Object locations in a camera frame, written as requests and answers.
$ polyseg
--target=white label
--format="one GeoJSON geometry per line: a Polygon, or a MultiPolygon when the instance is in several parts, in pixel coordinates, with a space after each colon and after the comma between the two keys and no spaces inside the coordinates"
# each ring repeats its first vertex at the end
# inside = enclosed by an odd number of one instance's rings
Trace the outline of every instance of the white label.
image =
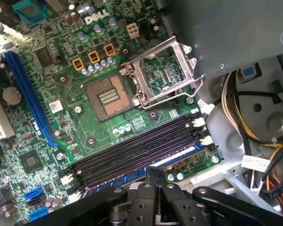
{"type": "Polygon", "coordinates": [[[214,109],[215,105],[213,104],[207,104],[206,102],[204,102],[203,100],[199,99],[198,101],[198,106],[201,110],[202,113],[206,113],[206,114],[210,114],[211,111],[214,109]]]}
{"type": "Polygon", "coordinates": [[[49,107],[51,109],[51,112],[54,114],[54,113],[57,113],[57,112],[60,112],[63,110],[63,106],[61,104],[61,101],[57,100],[55,102],[52,102],[49,104],[49,107]]]}
{"type": "Polygon", "coordinates": [[[262,159],[255,156],[244,155],[242,159],[241,167],[259,172],[265,172],[269,164],[270,164],[270,160],[268,159],[262,159]]]}
{"type": "Polygon", "coordinates": [[[94,21],[98,21],[99,19],[103,19],[109,16],[110,13],[107,13],[105,9],[100,12],[94,13],[92,16],[87,16],[84,18],[86,24],[92,24],[94,21]]]}

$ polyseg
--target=teal connector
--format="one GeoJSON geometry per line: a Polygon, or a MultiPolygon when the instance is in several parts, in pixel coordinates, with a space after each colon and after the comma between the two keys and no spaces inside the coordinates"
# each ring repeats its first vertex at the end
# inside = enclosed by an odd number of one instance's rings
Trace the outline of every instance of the teal connector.
{"type": "Polygon", "coordinates": [[[30,24],[35,24],[48,16],[47,6],[41,0],[22,0],[12,8],[22,20],[30,24]]]}

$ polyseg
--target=blue pcie slot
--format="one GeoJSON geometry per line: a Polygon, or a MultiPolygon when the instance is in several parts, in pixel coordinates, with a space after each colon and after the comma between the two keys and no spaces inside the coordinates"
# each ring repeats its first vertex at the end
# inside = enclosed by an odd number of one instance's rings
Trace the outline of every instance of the blue pcie slot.
{"type": "Polygon", "coordinates": [[[53,143],[49,135],[49,124],[47,122],[45,112],[43,111],[33,87],[23,69],[19,56],[12,51],[8,51],[5,53],[5,58],[9,68],[15,76],[16,83],[25,99],[26,104],[32,112],[39,129],[45,136],[49,145],[57,147],[58,145],[53,143]]]}
{"type": "MultiPolygon", "coordinates": [[[[188,158],[194,154],[197,154],[201,151],[203,151],[206,147],[205,146],[202,146],[200,144],[194,144],[192,147],[188,148],[187,149],[187,152],[178,156],[178,157],[175,157],[174,159],[171,159],[165,163],[162,163],[160,164],[160,166],[162,167],[165,167],[165,166],[169,166],[169,165],[172,165],[182,159],[185,159],[185,158],[188,158]]],[[[163,159],[159,159],[157,161],[155,161],[154,163],[157,163],[157,162],[160,162],[162,161],[163,159]]],[[[123,185],[126,185],[126,184],[129,184],[129,183],[132,183],[142,177],[146,176],[146,171],[145,171],[145,167],[142,167],[142,168],[139,168],[139,169],[136,169],[134,171],[130,171],[128,173],[125,173],[113,180],[110,180],[110,181],[107,181],[103,184],[100,184],[96,187],[93,187],[91,189],[89,189],[87,192],[85,192],[85,194],[83,195],[83,197],[86,197],[90,194],[93,194],[93,193],[96,193],[98,191],[100,191],[101,189],[105,188],[105,187],[108,187],[108,186],[123,186],[123,185]]]]}
{"type": "Polygon", "coordinates": [[[31,221],[41,218],[48,214],[48,208],[42,207],[41,209],[35,210],[29,214],[29,219],[31,221]]]}
{"type": "Polygon", "coordinates": [[[39,197],[42,194],[44,194],[44,190],[40,186],[40,187],[34,188],[33,190],[30,190],[29,192],[26,192],[23,196],[24,196],[25,201],[29,201],[31,199],[39,197]]]}

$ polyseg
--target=blue sata port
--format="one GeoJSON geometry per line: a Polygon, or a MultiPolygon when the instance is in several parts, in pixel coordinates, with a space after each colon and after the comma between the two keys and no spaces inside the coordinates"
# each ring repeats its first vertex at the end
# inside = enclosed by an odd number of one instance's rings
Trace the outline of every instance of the blue sata port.
{"type": "Polygon", "coordinates": [[[42,194],[44,194],[44,190],[40,186],[40,187],[34,188],[33,190],[30,190],[29,192],[26,192],[23,196],[24,196],[25,201],[29,201],[31,199],[38,198],[42,194]]]}
{"type": "Polygon", "coordinates": [[[48,214],[48,209],[46,207],[42,207],[41,209],[35,210],[29,214],[29,219],[31,221],[41,218],[48,214]]]}
{"type": "Polygon", "coordinates": [[[45,112],[42,109],[39,99],[35,94],[33,87],[24,71],[20,57],[18,56],[18,54],[12,51],[8,51],[4,55],[9,68],[14,74],[21,94],[23,95],[24,100],[29,110],[31,111],[39,129],[45,136],[48,144],[52,147],[57,147],[58,145],[53,143],[52,138],[50,137],[51,129],[49,128],[49,123],[46,119],[45,112]]]}

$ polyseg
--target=motherboard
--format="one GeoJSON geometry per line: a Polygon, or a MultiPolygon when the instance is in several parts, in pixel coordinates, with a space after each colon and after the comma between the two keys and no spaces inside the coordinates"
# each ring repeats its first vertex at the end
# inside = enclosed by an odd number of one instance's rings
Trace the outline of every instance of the motherboard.
{"type": "Polygon", "coordinates": [[[25,224],[140,181],[146,166],[180,181],[220,162],[154,0],[20,0],[12,8],[19,23],[0,21],[5,217],[25,224]]]}

